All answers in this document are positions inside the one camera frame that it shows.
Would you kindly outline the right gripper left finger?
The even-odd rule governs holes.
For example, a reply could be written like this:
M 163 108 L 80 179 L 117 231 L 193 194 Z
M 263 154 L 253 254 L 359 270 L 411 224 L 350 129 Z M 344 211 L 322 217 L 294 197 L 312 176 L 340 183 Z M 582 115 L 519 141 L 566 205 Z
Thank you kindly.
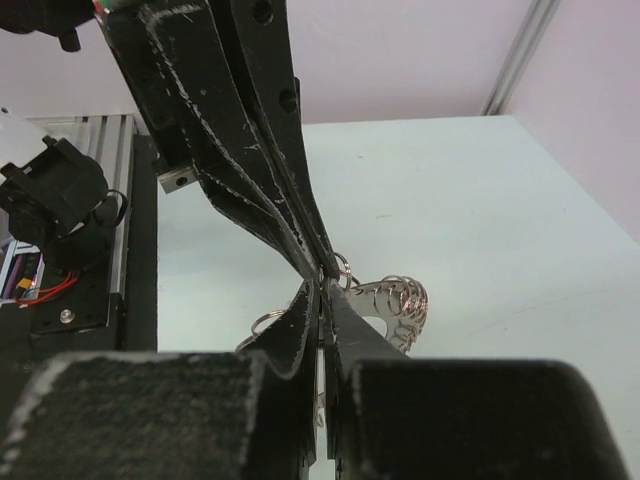
M 69 352 L 26 384 L 5 479 L 305 479 L 316 459 L 320 291 L 230 353 Z

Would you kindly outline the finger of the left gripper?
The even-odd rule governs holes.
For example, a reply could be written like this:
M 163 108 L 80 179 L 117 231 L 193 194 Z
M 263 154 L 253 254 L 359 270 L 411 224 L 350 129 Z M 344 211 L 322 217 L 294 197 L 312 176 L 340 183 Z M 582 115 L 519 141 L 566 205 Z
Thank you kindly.
M 99 23 L 166 172 L 189 166 L 210 203 L 318 280 L 239 99 L 211 1 L 103 1 Z
M 225 59 L 250 125 L 257 129 L 282 189 L 270 198 L 288 207 L 288 229 L 318 276 L 338 266 L 311 188 L 284 1 L 211 1 Z

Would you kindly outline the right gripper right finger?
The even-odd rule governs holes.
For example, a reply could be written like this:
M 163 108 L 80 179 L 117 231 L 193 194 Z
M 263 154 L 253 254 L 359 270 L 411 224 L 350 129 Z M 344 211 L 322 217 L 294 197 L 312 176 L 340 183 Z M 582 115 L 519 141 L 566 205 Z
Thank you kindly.
M 327 446 L 339 479 L 625 479 L 594 391 L 555 360 L 412 359 L 323 292 Z

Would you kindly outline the metal disc keyring holder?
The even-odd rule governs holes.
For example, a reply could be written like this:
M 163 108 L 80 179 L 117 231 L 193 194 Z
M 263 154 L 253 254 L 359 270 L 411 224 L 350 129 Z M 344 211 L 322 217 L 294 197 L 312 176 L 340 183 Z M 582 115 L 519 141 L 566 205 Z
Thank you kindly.
M 363 318 L 382 320 L 386 325 L 385 340 L 407 354 L 427 323 L 429 296 L 424 285 L 404 275 L 387 275 L 362 283 L 346 257 L 339 252 L 334 255 L 339 261 L 339 275 L 345 279 L 341 288 L 351 308 Z

